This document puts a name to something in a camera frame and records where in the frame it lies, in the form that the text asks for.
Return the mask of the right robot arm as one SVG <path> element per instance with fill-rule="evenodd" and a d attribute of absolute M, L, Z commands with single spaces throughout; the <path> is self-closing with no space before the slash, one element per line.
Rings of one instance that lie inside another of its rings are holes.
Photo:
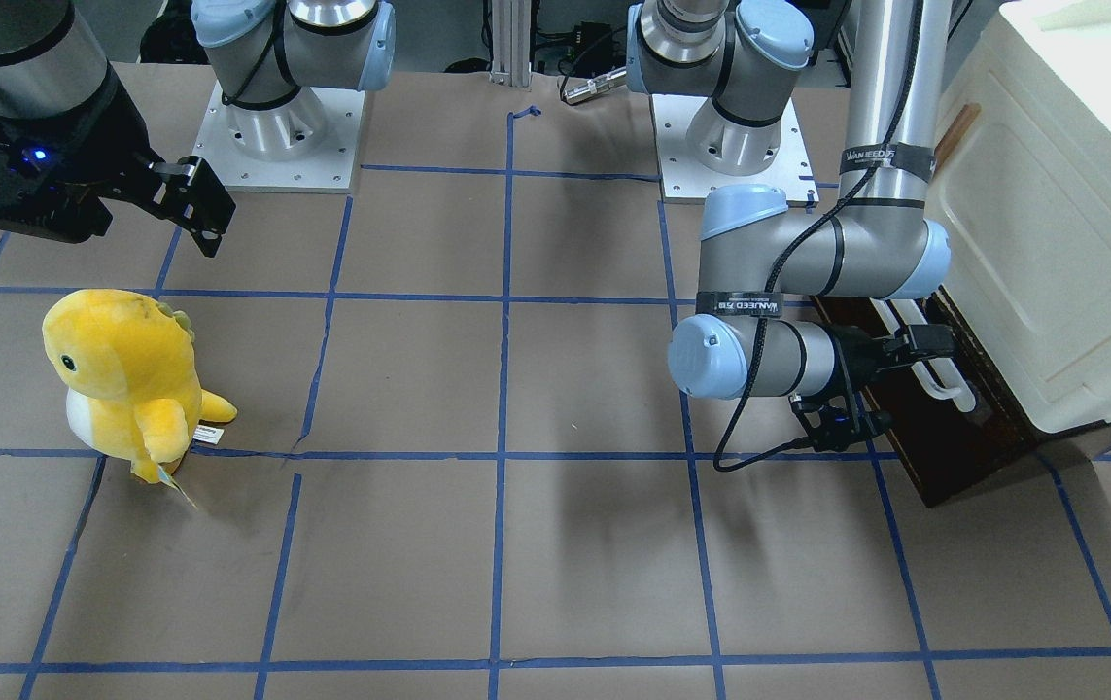
<path fill-rule="evenodd" d="M 296 114 L 284 141 L 236 124 L 241 152 L 284 160 L 328 138 L 316 91 L 382 91 L 396 52 L 396 10 L 386 1 L 196 1 L 196 40 L 232 121 Z M 781 1 L 645 1 L 631 6 L 627 84 L 647 94 L 705 98 L 725 123 L 777 136 L 781 102 L 812 54 L 807 18 Z M 226 182 L 201 157 L 169 163 L 152 152 L 143 121 L 71 1 L 0 1 L 0 228 L 84 242 L 110 216 L 103 196 L 178 222 L 201 253 L 217 253 L 232 216 Z M 823 292 L 841 287 L 845 208 L 781 251 L 760 259 L 760 282 L 699 289 L 695 313 L 675 324 L 668 368 L 688 396 L 733 400 L 787 396 L 804 437 L 794 448 L 841 451 L 882 436 L 884 411 L 855 402 L 885 370 L 885 338 L 850 327 L 785 322 L 779 298 L 798 291 L 784 274 L 817 234 L 835 244 Z"/>

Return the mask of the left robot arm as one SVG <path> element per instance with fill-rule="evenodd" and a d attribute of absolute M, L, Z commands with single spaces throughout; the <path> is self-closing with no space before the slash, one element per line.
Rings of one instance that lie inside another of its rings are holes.
<path fill-rule="evenodd" d="M 785 294 L 925 298 L 951 262 L 945 228 L 924 217 L 934 110 L 945 66 L 947 1 L 865 1 L 835 204 L 811 222 L 772 184 L 705 196 L 694 314 L 675 324 L 668 372 L 685 396 L 785 396 L 794 448 L 844 451 L 882 436 L 885 413 L 854 396 L 879 376 L 954 352 L 942 326 L 874 337 L 785 322 Z M 807 17 L 785 1 L 643 1 L 629 13 L 627 84 L 705 98 L 691 137 L 715 171 L 755 173 L 781 141 L 781 116 L 813 52 Z"/>

